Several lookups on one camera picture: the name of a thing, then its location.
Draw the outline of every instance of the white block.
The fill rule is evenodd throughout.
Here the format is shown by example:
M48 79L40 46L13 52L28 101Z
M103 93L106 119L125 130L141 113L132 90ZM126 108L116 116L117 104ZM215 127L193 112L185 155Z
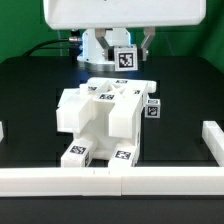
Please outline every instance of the white block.
M144 167L121 170L122 195L223 195L224 169Z
M83 196L120 196L121 176L106 168L85 168L82 172Z
M79 91L79 89L64 89L62 96L60 98L60 101L58 103L58 107L61 107L63 104L65 104L69 98L71 98L74 94L76 94Z
M91 119L90 97L73 95L56 113L58 131L80 133Z
M132 167L135 165L135 146L117 144L116 149L108 163L109 168Z
M160 99L148 99L145 105L146 118L160 118L161 102Z
M135 134L136 109L139 98L119 100L109 114L109 136L132 138Z
M202 138L219 166L224 166L224 133L215 121L204 121Z
M2 122L0 122L0 142L2 141L4 135L3 135L3 127L2 127Z
M82 169L1 169L0 196L82 195Z
M138 70L137 47L135 44L129 46L115 46L115 71Z
M61 157L62 167L86 167L93 158L97 147L94 136L86 134L80 139L75 139Z

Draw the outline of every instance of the white panel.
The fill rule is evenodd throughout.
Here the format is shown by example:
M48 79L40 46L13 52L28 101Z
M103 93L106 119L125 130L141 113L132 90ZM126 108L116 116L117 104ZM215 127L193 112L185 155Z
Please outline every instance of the white panel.
M53 29L198 24L206 0L44 0Z

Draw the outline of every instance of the white cube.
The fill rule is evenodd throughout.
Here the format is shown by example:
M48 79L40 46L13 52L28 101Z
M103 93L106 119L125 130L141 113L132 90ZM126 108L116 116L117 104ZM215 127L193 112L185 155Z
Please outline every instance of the white cube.
M148 99L145 105L146 118L160 118L160 99Z
M115 71L138 70L137 47L135 44L130 46L116 46L114 48Z

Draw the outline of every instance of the black tabletop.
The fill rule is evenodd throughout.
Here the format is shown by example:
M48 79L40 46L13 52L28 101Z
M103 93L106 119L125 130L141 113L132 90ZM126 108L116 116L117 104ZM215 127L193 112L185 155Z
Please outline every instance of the black tabletop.
M90 77L157 81L151 97L161 99L161 118L142 116L137 166L217 166L201 132L204 120L223 127L224 76L206 60L152 58L139 71L115 73L81 69L69 57L17 57L0 65L6 136L1 168L59 166L72 135L56 131L57 102L64 88L77 88ZM223 208L222 197L208 196L2 198L0 217L3 223L219 223Z

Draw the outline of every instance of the white assembly structure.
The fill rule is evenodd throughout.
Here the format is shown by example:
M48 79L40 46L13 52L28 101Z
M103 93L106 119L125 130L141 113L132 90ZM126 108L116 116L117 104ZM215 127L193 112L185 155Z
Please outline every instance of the white assembly structure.
M155 27L199 24L206 0L44 0L44 10L53 29L87 29L80 63L129 71L146 60ZM141 46L131 44L129 27L144 28ZM132 167L143 107L146 117L160 117L160 100L147 98L155 89L155 82L116 78L65 89L58 130L74 141L61 158L64 168L0 169L0 196L224 195L224 134L215 122L204 122L202 136L221 167ZM109 167L85 167L93 158Z
M79 89L65 89L57 109L58 131L74 141L62 167L85 167L109 160L109 167L131 167L140 152L141 113L156 82L91 78Z

